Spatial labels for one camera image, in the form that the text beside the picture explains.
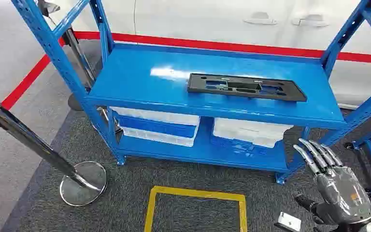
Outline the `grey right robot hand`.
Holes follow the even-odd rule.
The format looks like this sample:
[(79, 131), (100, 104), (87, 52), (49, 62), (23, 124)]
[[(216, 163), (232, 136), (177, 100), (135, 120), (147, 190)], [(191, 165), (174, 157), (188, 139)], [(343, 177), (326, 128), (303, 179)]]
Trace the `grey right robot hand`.
[(295, 201), (315, 218), (318, 224), (336, 225), (338, 231), (357, 232), (371, 222), (371, 202), (352, 169), (325, 144), (300, 138), (304, 145), (294, 145), (313, 173), (321, 203), (302, 193)]

